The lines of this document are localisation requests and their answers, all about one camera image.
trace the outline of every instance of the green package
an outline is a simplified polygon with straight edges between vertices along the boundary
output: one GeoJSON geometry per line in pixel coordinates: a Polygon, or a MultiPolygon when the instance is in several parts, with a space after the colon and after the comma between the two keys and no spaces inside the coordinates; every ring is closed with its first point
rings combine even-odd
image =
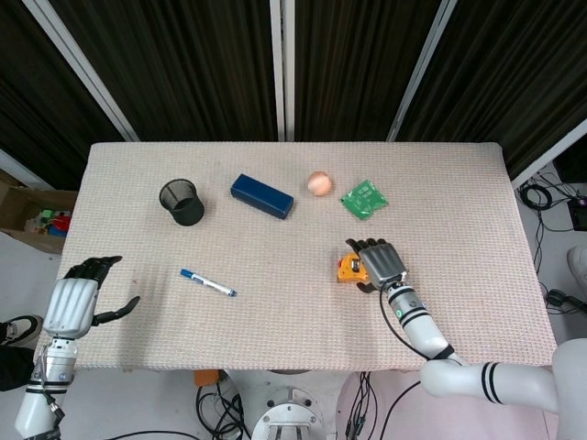
{"type": "Polygon", "coordinates": [[[371,217],[376,209],[387,206],[387,200],[371,181],[360,183],[340,201],[361,220],[371,217]]]}

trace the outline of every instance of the table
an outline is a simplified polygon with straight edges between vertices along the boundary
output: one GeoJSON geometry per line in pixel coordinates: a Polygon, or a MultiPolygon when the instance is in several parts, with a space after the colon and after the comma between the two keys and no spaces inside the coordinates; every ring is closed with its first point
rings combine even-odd
{"type": "Polygon", "coordinates": [[[393,243],[447,340],[469,362],[547,365],[555,342],[499,145],[450,143],[105,143],[92,146],[60,275],[121,255],[78,366],[145,369],[417,369],[377,294],[336,282],[347,238],[393,243]],[[313,171],[334,191],[314,197],[313,171]],[[235,200],[241,172],[295,199],[286,220],[235,200]],[[186,178],[205,216],[176,225],[158,200],[186,178]],[[355,218],[340,197],[370,179],[389,206],[355,218]],[[195,270],[228,298],[180,276],[195,270]]]}

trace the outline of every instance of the tape measure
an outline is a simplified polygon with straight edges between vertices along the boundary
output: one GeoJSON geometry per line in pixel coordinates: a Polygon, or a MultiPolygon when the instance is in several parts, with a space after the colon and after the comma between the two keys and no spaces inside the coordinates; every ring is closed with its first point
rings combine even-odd
{"type": "Polygon", "coordinates": [[[360,262],[359,256],[350,252],[338,261],[338,282],[366,282],[369,274],[360,262]]]}

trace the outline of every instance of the blue block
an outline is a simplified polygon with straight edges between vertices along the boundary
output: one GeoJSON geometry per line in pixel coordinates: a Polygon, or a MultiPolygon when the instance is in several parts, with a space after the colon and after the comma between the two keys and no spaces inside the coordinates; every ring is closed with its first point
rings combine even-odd
{"type": "Polygon", "coordinates": [[[235,199],[281,219],[287,217],[294,206],[294,198],[291,195],[277,191],[245,174],[238,176],[230,188],[230,193],[235,199]]]}

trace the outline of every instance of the robotic arm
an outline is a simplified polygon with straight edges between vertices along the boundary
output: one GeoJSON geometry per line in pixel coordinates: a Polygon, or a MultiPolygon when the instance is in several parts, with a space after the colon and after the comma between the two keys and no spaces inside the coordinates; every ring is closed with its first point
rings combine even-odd
{"type": "Polygon", "coordinates": [[[89,258],[72,267],[51,295],[44,330],[52,337],[39,354],[15,427],[25,440],[59,440],[65,392],[73,381],[76,339],[91,326],[120,319],[135,308],[136,296],[116,312],[94,315],[98,291],[110,268],[122,257],[89,258]]]}
{"type": "Polygon", "coordinates": [[[587,339],[561,345],[554,353],[552,372],[491,362],[468,366],[440,333],[414,289],[405,283],[407,270],[393,246],[372,238],[347,243],[369,273],[372,289],[360,289],[379,290],[381,296],[386,293],[413,350],[427,360],[420,379],[429,394],[466,395],[559,413],[559,440],[587,438],[587,339]]]}

